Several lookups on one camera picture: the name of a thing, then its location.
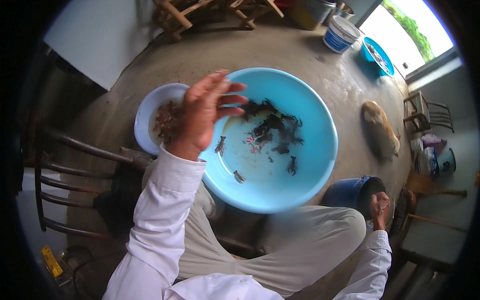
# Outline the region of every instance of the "knee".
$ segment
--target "knee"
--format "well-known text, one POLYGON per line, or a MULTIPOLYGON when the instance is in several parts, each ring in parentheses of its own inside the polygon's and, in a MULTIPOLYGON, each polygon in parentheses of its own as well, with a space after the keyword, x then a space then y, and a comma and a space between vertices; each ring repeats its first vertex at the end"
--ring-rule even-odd
POLYGON ((365 238, 367 231, 365 218, 358 210, 345 208, 341 220, 345 223, 348 235, 350 235, 352 240, 359 240, 361 242, 365 238))

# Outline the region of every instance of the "white plastic bucket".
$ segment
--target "white plastic bucket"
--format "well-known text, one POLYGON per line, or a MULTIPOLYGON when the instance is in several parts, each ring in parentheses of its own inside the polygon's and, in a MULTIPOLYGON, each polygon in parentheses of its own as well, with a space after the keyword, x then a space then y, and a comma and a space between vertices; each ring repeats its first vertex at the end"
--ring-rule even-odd
POLYGON ((324 35, 325 45, 335 53, 345 52, 353 43, 360 39, 360 31, 349 21, 333 16, 328 30, 324 35))
POLYGON ((423 141, 420 137, 410 141, 410 149, 412 149, 413 153, 420 153, 423 151, 423 141))

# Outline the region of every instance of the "beige trousers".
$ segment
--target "beige trousers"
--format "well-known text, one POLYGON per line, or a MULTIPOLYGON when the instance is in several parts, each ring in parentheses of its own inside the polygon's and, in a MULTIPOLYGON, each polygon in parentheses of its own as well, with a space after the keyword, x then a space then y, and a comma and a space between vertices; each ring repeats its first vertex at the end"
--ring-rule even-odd
POLYGON ((215 202, 202 183, 185 221, 179 278, 212 273, 252 275, 283 298, 310 286, 339 265, 361 244, 366 230, 363 216, 354 209, 303 206, 272 216, 272 239, 280 240, 278 249, 254 259, 236 260, 215 238, 207 219, 214 212, 215 202))

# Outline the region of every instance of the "cat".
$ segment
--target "cat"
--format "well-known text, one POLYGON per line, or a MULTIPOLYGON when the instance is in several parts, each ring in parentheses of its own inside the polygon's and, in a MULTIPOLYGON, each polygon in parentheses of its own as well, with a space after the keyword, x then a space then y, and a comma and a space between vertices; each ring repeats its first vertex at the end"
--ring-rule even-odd
POLYGON ((370 125, 370 130, 380 147, 382 156, 393 161, 393 156, 398 157, 400 150, 400 135, 395 135, 384 110, 375 101, 366 101, 363 103, 363 117, 370 125))

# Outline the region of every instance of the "person's left hand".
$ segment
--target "person's left hand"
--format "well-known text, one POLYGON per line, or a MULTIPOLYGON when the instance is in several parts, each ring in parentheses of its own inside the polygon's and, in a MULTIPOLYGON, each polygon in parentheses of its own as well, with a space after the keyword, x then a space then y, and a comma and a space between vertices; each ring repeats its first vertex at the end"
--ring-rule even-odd
POLYGON ((212 141, 215 122, 224 116, 241 116, 244 110, 226 108, 225 104, 246 104, 248 99, 230 92, 245 90, 246 85, 231 83, 225 76, 227 70, 208 74, 192 85, 183 98, 183 120, 178 137, 168 146, 168 151, 177 157, 196 161, 200 152, 212 141))

